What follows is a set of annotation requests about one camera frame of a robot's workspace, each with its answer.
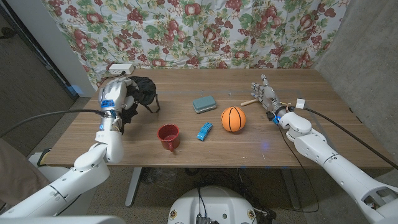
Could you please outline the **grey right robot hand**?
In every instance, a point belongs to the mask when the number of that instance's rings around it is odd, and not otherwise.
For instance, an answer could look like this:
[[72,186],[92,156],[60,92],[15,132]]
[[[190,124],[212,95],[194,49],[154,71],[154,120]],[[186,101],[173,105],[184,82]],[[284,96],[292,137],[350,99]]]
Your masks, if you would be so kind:
[[284,106],[280,102],[273,88],[269,85],[267,77],[261,75],[262,83],[251,83],[251,95],[257,99],[266,111],[278,115]]

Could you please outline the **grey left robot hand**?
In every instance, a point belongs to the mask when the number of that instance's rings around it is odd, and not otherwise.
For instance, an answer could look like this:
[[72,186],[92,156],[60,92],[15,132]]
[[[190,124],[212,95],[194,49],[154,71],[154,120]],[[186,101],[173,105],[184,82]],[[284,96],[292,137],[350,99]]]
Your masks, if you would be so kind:
[[128,110],[134,104],[132,93],[139,90],[135,81],[122,77],[110,81],[99,91],[98,101],[102,111],[115,110],[122,112]]

